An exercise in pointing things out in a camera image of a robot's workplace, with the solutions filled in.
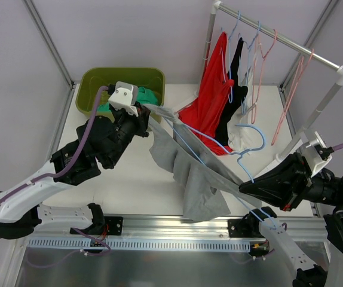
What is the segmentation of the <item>green tank top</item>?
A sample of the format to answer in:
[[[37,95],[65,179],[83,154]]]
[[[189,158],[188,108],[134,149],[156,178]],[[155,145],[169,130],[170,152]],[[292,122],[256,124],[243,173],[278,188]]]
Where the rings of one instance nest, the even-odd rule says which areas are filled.
[[[158,98],[156,97],[155,93],[145,87],[138,88],[137,94],[137,101],[141,104],[152,104],[152,105],[160,105]],[[109,103],[106,102],[104,104],[99,105],[98,112],[110,112]]]

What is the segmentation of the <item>grey tank top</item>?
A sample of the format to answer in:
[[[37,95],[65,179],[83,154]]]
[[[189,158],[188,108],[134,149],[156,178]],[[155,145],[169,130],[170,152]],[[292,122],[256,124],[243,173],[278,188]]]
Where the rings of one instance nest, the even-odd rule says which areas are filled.
[[[170,135],[155,119],[149,119],[148,127],[154,135],[149,152],[155,163],[172,173],[174,180],[184,188],[184,218],[200,222],[229,215],[223,191],[254,207],[262,207],[260,200],[239,192],[242,180],[184,126],[171,109],[151,104],[145,107],[172,122],[174,132]]]

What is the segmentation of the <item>pink wire hanger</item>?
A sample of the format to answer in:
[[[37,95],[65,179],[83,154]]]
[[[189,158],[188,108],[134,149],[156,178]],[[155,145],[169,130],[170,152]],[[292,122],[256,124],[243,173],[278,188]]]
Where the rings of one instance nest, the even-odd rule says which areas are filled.
[[[305,72],[307,66],[309,65],[311,59],[313,58],[313,55],[314,55],[314,49],[311,50],[311,54],[308,57],[308,60],[306,63],[304,63],[304,56],[302,56],[299,60],[299,63],[296,67],[295,74],[293,76],[293,81],[292,81],[290,89],[289,89],[289,95],[288,95],[287,101],[284,105],[284,108],[282,110],[278,124],[277,124],[276,129],[275,129],[274,135],[272,137],[271,146],[274,146],[276,141],[277,141],[277,138],[278,138],[280,130],[281,130],[281,126],[282,126],[283,121],[286,118],[286,115],[289,111],[289,108],[290,108],[290,105],[292,103],[292,99],[296,93],[296,89],[298,87],[298,84],[300,83],[300,80],[302,78],[303,73]]]

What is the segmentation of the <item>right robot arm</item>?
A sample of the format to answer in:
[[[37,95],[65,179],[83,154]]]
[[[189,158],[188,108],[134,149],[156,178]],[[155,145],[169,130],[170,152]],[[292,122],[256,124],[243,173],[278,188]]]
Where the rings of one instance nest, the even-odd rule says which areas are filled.
[[[343,286],[343,177],[328,169],[313,175],[307,159],[294,152],[273,170],[241,184],[239,191],[285,212],[303,200],[332,206],[332,213],[323,217],[330,243],[328,270],[308,258],[283,226],[273,221],[276,214],[270,207],[253,209],[242,225],[252,236],[263,236],[272,245],[291,271],[293,286]]]

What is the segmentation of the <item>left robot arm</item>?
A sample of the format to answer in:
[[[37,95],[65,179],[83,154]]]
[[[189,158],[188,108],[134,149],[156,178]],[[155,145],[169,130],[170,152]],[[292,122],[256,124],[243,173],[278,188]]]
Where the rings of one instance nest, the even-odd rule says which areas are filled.
[[[97,235],[106,226],[99,204],[51,207],[43,202],[113,169],[135,136],[148,137],[150,110],[135,103],[136,115],[125,109],[114,118],[91,114],[77,127],[77,139],[56,151],[32,176],[17,187],[0,191],[0,239],[19,239],[38,230],[65,229]]]

